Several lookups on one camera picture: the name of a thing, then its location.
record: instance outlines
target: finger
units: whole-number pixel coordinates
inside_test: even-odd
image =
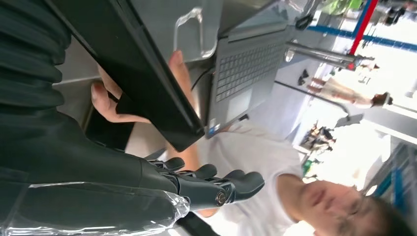
[[[94,108],[108,121],[113,123],[120,122],[143,122],[150,123],[146,118],[130,115],[130,114],[117,114],[117,103],[111,100],[104,86],[100,83],[94,83],[91,85],[91,101]]]
[[[98,73],[101,76],[101,79],[103,80],[104,87],[107,91],[109,91],[113,96],[117,99],[120,99],[121,94],[123,91],[121,88],[115,83],[115,81],[110,77],[109,74],[107,74],[106,71],[104,71],[103,68],[101,68],[100,65],[97,65],[98,67]]]
[[[191,80],[190,75],[188,74],[187,66],[183,61],[183,56],[181,51],[175,51],[169,62],[168,66],[176,78],[177,82],[181,86],[183,91],[191,91]]]

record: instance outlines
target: laptop screen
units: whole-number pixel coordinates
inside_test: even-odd
[[[258,12],[250,19],[244,21],[235,29],[241,29],[246,27],[256,27],[261,25],[269,25],[274,23],[288,23],[288,11],[286,5],[281,1],[276,1],[270,4],[265,9]]]

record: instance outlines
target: laptop touchpad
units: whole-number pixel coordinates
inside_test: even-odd
[[[245,91],[244,93],[232,98],[229,101],[227,108],[226,123],[236,118],[249,108],[250,98],[252,96],[252,89]]]

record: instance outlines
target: gray laptop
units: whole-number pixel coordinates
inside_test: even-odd
[[[208,138],[264,102],[289,40],[279,7],[263,9],[221,36],[207,119]]]

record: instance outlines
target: robotic hand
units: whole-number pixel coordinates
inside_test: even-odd
[[[184,161],[179,157],[167,162],[150,163],[177,187],[176,193],[190,202],[192,210],[220,207],[249,199],[265,184],[257,172],[245,174],[242,170],[234,170],[224,178],[214,177],[217,170],[211,164],[203,165],[196,171],[177,171],[184,166]]]

